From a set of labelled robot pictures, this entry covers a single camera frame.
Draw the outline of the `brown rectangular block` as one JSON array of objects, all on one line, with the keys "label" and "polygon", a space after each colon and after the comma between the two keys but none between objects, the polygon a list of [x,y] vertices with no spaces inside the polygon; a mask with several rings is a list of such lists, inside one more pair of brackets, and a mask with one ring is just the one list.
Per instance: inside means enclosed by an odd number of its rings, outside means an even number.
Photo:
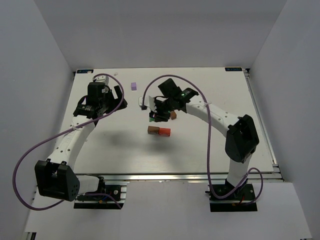
[{"label": "brown rectangular block", "polygon": [[177,114],[176,114],[174,111],[171,111],[171,112],[170,112],[170,118],[171,118],[172,120],[176,119],[176,118],[177,118]]}]

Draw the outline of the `purple cube block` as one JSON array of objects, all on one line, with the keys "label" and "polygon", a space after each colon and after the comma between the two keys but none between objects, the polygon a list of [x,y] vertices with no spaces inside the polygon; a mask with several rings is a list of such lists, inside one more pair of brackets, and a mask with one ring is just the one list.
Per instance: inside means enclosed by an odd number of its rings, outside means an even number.
[{"label": "purple cube block", "polygon": [[131,90],[132,90],[132,91],[136,91],[136,90],[137,90],[137,83],[136,83],[136,82],[132,82],[132,83],[130,84],[130,87],[131,87]]}]

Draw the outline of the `left blue label sticker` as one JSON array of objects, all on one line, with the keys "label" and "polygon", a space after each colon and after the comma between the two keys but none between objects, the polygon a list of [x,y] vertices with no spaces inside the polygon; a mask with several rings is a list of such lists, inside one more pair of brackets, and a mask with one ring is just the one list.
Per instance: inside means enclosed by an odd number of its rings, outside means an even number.
[{"label": "left blue label sticker", "polygon": [[77,74],[92,74],[93,72],[93,69],[78,69],[76,71]]}]

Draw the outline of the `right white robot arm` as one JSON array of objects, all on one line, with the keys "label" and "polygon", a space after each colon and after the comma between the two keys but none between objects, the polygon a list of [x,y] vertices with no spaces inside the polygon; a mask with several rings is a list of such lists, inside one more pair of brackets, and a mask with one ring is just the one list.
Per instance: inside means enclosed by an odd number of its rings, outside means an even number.
[{"label": "right white robot arm", "polygon": [[182,111],[208,124],[208,133],[216,129],[225,138],[224,151],[229,157],[226,184],[236,188],[248,177],[249,162],[260,143],[253,118],[237,116],[210,103],[205,94],[194,83],[182,90],[174,82],[174,75],[167,74],[158,85],[160,96],[143,94],[142,110],[149,109],[149,118],[154,122],[167,122],[173,111]]}]

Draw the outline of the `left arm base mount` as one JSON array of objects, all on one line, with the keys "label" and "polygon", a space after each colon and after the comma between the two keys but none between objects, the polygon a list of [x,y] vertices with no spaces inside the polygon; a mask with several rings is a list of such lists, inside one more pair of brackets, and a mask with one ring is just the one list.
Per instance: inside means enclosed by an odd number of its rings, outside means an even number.
[{"label": "left arm base mount", "polygon": [[83,193],[77,196],[73,208],[79,210],[120,210],[125,203],[127,186],[106,184],[101,193]]}]

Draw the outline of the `blue label sticker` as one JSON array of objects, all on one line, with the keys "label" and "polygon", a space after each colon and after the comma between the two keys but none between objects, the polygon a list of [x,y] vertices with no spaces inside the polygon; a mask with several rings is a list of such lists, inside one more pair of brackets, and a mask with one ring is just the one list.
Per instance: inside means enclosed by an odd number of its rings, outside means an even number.
[{"label": "blue label sticker", "polygon": [[225,67],[226,72],[242,72],[243,69],[241,67]]},{"label": "blue label sticker", "polygon": [[93,69],[78,69],[76,71],[77,74],[92,74],[93,72]]}]

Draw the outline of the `brown block with picture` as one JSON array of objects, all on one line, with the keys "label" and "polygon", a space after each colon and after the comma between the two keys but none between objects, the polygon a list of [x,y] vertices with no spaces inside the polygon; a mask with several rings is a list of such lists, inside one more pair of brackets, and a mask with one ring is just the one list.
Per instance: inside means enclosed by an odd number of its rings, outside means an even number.
[{"label": "brown block with picture", "polygon": [[158,135],[159,134],[159,131],[160,131],[160,128],[157,127],[157,126],[148,126],[147,127],[147,133],[149,135]]}]

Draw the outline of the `red rectangular block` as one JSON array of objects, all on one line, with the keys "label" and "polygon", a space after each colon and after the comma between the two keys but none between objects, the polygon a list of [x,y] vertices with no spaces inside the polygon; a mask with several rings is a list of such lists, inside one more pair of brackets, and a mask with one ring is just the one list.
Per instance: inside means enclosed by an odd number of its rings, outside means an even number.
[{"label": "red rectangular block", "polygon": [[170,128],[160,127],[159,130],[158,130],[158,134],[160,136],[170,137],[171,136],[171,129]]}]

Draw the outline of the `aluminium table frame rail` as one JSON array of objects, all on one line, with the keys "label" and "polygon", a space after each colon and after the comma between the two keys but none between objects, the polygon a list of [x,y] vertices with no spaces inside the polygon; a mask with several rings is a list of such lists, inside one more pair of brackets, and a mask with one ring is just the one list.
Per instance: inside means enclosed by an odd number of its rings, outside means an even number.
[{"label": "aluminium table frame rail", "polygon": [[261,110],[259,108],[259,104],[257,102],[256,94],[254,93],[254,90],[253,90],[253,87],[252,87],[250,69],[249,68],[243,69],[243,74],[244,74],[244,77],[245,77],[245,80],[246,80],[246,83],[247,83],[248,90],[249,90],[250,95],[251,95],[251,100],[252,100],[252,103],[254,105],[255,112],[257,114],[257,118],[258,118],[259,125],[260,125],[260,128],[261,128],[262,136],[263,136],[264,141],[266,143],[266,147],[267,147],[270,159],[271,159],[272,168],[273,168],[273,175],[279,175],[279,178],[275,179],[276,181],[284,182],[285,180],[284,180],[283,175],[281,173],[281,169],[279,167],[277,158],[275,156],[275,152],[274,152],[273,146],[271,144],[271,141],[270,141],[270,138],[269,138],[269,134],[268,134],[267,129],[266,129],[265,122],[264,122],[264,120],[262,118],[262,115],[261,115],[262,112],[261,112]]}]

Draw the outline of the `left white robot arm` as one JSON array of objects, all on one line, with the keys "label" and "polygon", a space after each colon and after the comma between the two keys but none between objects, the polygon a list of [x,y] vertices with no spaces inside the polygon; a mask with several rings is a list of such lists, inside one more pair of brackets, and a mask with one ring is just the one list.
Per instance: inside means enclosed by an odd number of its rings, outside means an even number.
[{"label": "left white robot arm", "polygon": [[77,157],[99,118],[127,107],[122,89],[110,89],[107,81],[93,81],[87,94],[77,103],[71,119],[71,131],[64,134],[55,150],[35,167],[38,192],[41,196],[72,202],[82,194],[104,194],[103,177],[76,176]]}]

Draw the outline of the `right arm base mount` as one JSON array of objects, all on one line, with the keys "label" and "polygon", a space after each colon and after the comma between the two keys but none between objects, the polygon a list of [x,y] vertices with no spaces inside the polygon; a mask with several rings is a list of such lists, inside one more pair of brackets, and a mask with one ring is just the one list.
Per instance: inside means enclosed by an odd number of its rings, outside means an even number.
[{"label": "right arm base mount", "polygon": [[241,190],[230,196],[218,199],[210,190],[205,191],[209,197],[209,206],[212,213],[257,212],[258,207],[253,200],[256,198],[253,185],[247,183]]}]

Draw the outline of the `right blue label sticker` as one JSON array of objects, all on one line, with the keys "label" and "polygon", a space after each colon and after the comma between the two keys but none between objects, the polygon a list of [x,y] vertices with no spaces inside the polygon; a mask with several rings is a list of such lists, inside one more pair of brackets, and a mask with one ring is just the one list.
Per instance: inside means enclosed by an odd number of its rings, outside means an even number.
[{"label": "right blue label sticker", "polygon": [[242,72],[243,69],[241,67],[225,67],[226,72]]}]

